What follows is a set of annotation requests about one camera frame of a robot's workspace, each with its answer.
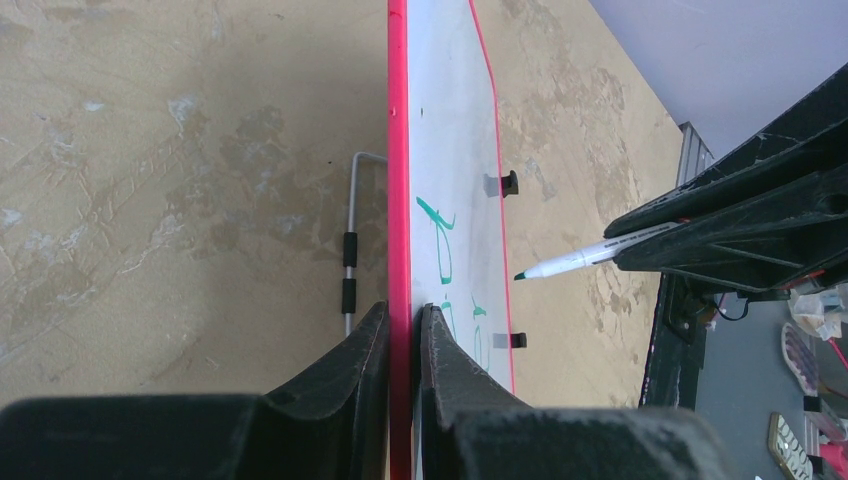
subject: tan textured floor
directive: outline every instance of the tan textured floor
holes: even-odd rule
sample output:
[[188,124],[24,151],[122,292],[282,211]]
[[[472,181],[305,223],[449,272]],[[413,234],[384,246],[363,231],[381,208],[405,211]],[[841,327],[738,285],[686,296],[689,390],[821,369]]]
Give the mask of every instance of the tan textured floor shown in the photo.
[[[586,0],[480,0],[511,271],[672,187],[680,133]],[[0,4],[0,404],[255,391],[341,340],[349,158],[385,151],[384,1]],[[362,170],[359,310],[385,296]],[[657,277],[512,290],[517,393],[638,398]]]

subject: cable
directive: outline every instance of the cable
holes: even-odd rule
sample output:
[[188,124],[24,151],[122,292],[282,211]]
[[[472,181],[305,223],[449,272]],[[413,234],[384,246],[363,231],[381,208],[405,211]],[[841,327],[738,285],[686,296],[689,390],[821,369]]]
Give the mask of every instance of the cable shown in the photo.
[[844,400],[848,400],[848,395],[845,395],[844,393],[840,392],[839,390],[834,390],[834,389],[832,389],[832,388],[828,387],[828,386],[827,386],[827,385],[825,385],[823,382],[819,382],[819,383],[820,383],[820,384],[821,384],[821,386],[822,386],[822,387],[824,387],[824,389],[825,389],[825,390],[827,390],[828,392],[830,392],[830,393],[832,393],[832,394],[836,395],[837,397],[841,397],[841,398],[842,398],[842,399],[844,399]]
[[839,345],[836,344],[836,340],[831,338],[827,341],[831,347],[833,347],[833,351],[836,352],[836,356],[839,357],[839,360],[842,362],[842,366],[845,367],[845,370],[848,370],[848,360],[845,359],[845,355],[842,354],[842,349],[839,348]]
[[710,319],[710,322],[714,322],[715,319],[717,319],[718,317],[721,316],[720,312],[721,312],[722,307],[724,307],[724,301],[725,300],[727,300],[727,294],[722,293],[721,297],[719,297],[719,299],[718,299],[718,303],[716,303],[715,301],[712,302],[712,304],[715,306],[716,313],[715,313],[715,315],[713,315],[713,318]]
[[721,311],[721,306],[719,306],[717,303],[715,303],[715,301],[713,301],[712,304],[716,309],[716,313],[721,318],[728,320],[728,321],[731,321],[731,322],[738,322],[739,320],[742,320],[743,318],[748,316],[748,306],[751,304],[751,299],[749,299],[749,298],[745,299],[745,308],[742,309],[742,315],[739,315],[736,318],[728,317],[727,315],[725,315],[724,312]]

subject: gray wall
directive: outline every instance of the gray wall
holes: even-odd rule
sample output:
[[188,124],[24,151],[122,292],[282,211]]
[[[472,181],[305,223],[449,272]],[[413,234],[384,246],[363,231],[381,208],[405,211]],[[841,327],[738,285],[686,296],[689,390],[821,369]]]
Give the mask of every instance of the gray wall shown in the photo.
[[[731,297],[728,315],[737,317],[743,302]],[[716,430],[742,479],[784,478],[766,442],[772,412],[782,414],[804,442],[804,393],[780,346],[787,322],[792,317],[786,302],[752,303],[744,319],[719,319],[707,335],[695,411]]]
[[845,0],[591,0],[672,118],[724,156],[848,63]]

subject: whiteboard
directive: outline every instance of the whiteboard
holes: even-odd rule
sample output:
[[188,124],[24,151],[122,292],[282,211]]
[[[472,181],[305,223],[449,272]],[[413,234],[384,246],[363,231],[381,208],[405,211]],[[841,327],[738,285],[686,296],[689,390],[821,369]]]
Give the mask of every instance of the whiteboard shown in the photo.
[[389,435],[412,472],[412,319],[442,307],[457,343],[514,391],[497,104],[471,0],[388,0]]
[[476,15],[468,0],[407,8],[412,314],[440,306],[512,391],[497,107]]

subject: black foam grip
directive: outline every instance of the black foam grip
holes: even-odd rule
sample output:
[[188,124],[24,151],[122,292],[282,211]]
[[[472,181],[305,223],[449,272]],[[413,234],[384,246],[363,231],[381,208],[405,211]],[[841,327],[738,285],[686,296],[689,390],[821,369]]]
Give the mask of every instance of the black foam grip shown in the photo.
[[342,313],[356,313],[356,279],[342,279]]
[[356,268],[356,232],[345,232],[344,245],[342,246],[342,263],[345,267]]

